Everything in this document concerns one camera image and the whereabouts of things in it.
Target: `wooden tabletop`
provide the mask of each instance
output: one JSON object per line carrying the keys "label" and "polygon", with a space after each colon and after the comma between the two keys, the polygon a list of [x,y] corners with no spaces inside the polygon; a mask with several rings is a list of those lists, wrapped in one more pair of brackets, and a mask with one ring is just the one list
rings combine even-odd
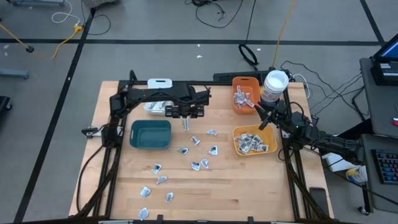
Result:
{"label": "wooden tabletop", "polygon": [[[118,82],[102,83],[96,105],[93,126],[108,122],[109,97],[116,93]],[[144,85],[135,88],[146,88]],[[195,86],[197,91],[203,86]],[[249,216],[255,221],[294,221],[292,202],[289,194],[285,163],[277,157],[277,151],[258,156],[239,156],[233,146],[233,129],[237,126],[259,124],[257,114],[239,115],[233,111],[232,87],[212,86],[210,105],[205,107],[205,117],[190,120],[190,130],[184,131],[180,119],[151,116],[139,105],[128,116],[126,133],[114,193],[111,218],[139,219],[139,211],[146,207],[147,219],[154,220],[163,215],[165,220],[223,220],[247,221]],[[310,115],[302,83],[289,83],[289,96]],[[292,105],[292,110],[299,108]],[[129,143],[131,124],[138,119],[166,119],[172,124],[172,143],[166,150],[142,150]],[[273,124],[278,142],[282,147],[279,130]],[[209,129],[218,131],[210,136]],[[191,137],[201,140],[193,145]],[[82,165],[101,145],[100,138],[87,141]],[[210,148],[218,146],[218,156],[208,154]],[[180,147],[189,147],[189,153],[182,155]],[[301,157],[307,187],[323,187],[328,196],[329,213],[333,211],[329,200],[325,176],[320,157],[313,152],[301,150]],[[87,166],[81,182],[80,206],[84,206],[98,186],[103,162],[102,150]],[[208,159],[209,169],[195,171],[191,162]],[[158,175],[151,172],[155,164],[163,167]],[[156,185],[158,176],[168,179]],[[146,186],[152,190],[147,198],[140,196]],[[165,203],[166,194],[174,193],[170,203]],[[296,188],[300,214],[304,217],[302,196]],[[103,194],[99,214],[104,213],[108,190]],[[76,191],[70,214],[76,213]]]}

